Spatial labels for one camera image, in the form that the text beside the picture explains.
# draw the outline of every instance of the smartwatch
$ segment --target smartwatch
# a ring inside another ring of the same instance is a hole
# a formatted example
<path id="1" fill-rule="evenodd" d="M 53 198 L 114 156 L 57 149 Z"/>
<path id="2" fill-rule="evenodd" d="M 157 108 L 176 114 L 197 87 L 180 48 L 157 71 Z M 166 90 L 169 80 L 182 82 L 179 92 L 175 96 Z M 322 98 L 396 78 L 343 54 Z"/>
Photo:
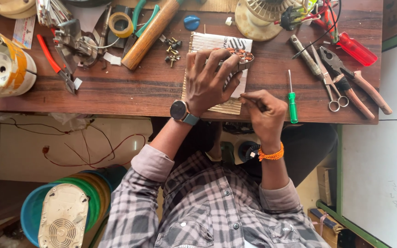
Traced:
<path id="1" fill-rule="evenodd" d="M 189 113 L 188 105 L 185 101 L 175 100 L 169 108 L 169 114 L 175 121 L 182 121 L 194 126 L 200 117 L 196 117 Z"/>

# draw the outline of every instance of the orange thread bracelet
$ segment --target orange thread bracelet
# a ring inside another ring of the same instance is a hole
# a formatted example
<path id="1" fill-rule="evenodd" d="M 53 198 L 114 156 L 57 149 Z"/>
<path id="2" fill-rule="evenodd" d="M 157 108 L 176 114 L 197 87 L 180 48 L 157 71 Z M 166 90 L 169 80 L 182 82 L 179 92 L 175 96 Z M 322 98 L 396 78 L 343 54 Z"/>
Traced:
<path id="1" fill-rule="evenodd" d="M 258 159 L 260 161 L 262 161 L 264 158 L 268 160 L 279 160 L 280 158 L 283 157 L 283 155 L 284 155 L 284 146 L 281 141 L 280 141 L 280 151 L 274 154 L 270 154 L 270 155 L 264 154 L 263 151 L 261 150 L 261 146 L 258 149 Z"/>

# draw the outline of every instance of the scissors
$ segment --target scissors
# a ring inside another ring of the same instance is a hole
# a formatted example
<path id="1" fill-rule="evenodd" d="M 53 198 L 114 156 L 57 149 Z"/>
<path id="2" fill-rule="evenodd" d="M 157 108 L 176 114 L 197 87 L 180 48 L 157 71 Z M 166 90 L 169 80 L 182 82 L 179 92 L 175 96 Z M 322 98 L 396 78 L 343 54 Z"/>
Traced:
<path id="1" fill-rule="evenodd" d="M 312 45 L 312 52 L 313 52 L 313 56 L 315 56 L 315 60 L 316 63 L 318 64 L 319 68 L 321 69 L 321 72 L 323 73 L 324 79 L 323 79 L 323 83 L 326 86 L 327 89 L 327 93 L 329 93 L 329 97 L 330 97 L 330 102 L 329 102 L 329 109 L 333 112 L 338 111 L 341 107 L 347 107 L 347 105 L 349 104 L 349 99 L 346 96 L 341 96 L 341 94 L 339 93 L 338 89 L 336 88 L 336 86 L 334 85 L 334 82 L 332 81 L 332 78 L 330 77 L 329 73 L 327 72 L 326 67 L 324 66 L 324 64 L 322 63 L 318 53 L 316 52 L 315 48 Z M 334 98 L 332 97 L 332 91 L 330 90 L 330 86 L 332 88 L 334 88 L 336 94 L 339 96 L 339 98 L 337 100 L 334 100 Z M 344 98 L 346 101 L 345 105 L 341 105 L 340 100 Z M 332 109 L 332 104 L 336 105 L 338 108 L 336 109 Z"/>

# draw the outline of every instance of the orange-handled wire cutter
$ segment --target orange-handled wire cutter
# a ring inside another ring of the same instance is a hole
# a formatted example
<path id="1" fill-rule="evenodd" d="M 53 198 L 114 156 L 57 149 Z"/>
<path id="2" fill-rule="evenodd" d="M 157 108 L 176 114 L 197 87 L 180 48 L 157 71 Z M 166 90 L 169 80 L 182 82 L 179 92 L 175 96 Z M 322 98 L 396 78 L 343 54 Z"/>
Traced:
<path id="1" fill-rule="evenodd" d="M 42 35 L 38 34 L 36 35 L 37 39 L 39 40 L 39 43 L 41 44 L 41 48 L 42 51 L 44 51 L 45 56 L 47 57 L 48 62 L 50 63 L 50 65 L 52 66 L 53 70 L 62 77 L 63 81 L 65 82 L 65 87 L 67 88 L 67 90 L 72 93 L 72 94 L 76 94 L 75 93 L 75 89 L 74 89 L 74 82 L 73 80 L 71 80 L 71 73 L 69 71 L 69 69 L 64 65 L 64 70 L 63 71 L 61 69 L 61 67 L 59 67 L 59 65 L 56 63 L 56 61 L 54 61 L 54 59 L 52 58 L 52 55 L 50 54 L 50 51 L 47 48 L 47 45 L 44 42 L 44 38 L 42 37 Z"/>

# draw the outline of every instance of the shirt sleeve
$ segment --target shirt sleeve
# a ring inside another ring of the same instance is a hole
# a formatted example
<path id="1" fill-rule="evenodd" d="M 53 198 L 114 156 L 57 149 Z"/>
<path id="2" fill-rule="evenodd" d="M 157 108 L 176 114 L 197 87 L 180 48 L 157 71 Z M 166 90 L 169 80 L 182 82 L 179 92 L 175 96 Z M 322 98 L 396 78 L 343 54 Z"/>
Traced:
<path id="1" fill-rule="evenodd" d="M 260 185 L 261 206 L 270 212 L 302 212 L 303 206 L 300 204 L 300 197 L 296 192 L 291 179 L 289 183 L 281 189 L 268 190 Z"/>
<path id="2" fill-rule="evenodd" d="M 157 194 L 174 162 L 146 145 L 111 194 L 111 210 L 100 248 L 154 247 L 159 224 Z"/>

